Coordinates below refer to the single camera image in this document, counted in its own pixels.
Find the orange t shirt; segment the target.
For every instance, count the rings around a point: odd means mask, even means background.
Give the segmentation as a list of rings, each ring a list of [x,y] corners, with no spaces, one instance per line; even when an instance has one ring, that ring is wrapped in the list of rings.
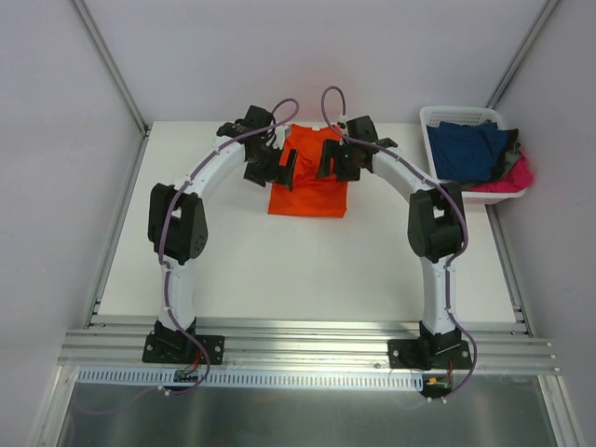
[[[273,184],[268,213],[292,217],[343,218],[347,210],[348,183],[333,176],[317,178],[323,143],[338,142],[339,137],[328,127],[290,126],[281,161],[286,163],[290,150],[297,151],[293,172],[293,190]]]

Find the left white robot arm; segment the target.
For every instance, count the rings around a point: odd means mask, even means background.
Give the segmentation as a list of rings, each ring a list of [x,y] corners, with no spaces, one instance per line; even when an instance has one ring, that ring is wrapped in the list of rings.
[[[291,190],[297,152],[281,158],[289,122],[252,105],[244,117],[218,127],[207,153],[181,179],[152,188],[147,236],[162,270],[163,298],[146,337],[143,362],[222,364],[224,337],[196,330],[194,268],[209,237],[205,201],[238,167],[244,167],[249,182]]]

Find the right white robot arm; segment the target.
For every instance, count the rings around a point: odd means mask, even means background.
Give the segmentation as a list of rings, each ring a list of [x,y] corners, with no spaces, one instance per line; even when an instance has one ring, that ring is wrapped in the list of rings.
[[[407,238],[423,272],[424,305],[415,340],[393,340],[389,355],[407,368],[447,368],[463,346],[454,314],[454,261],[467,248],[461,188],[440,183],[379,139],[372,119],[343,118],[331,130],[337,141],[323,143],[317,175],[356,182],[363,169],[389,183],[408,201]]]

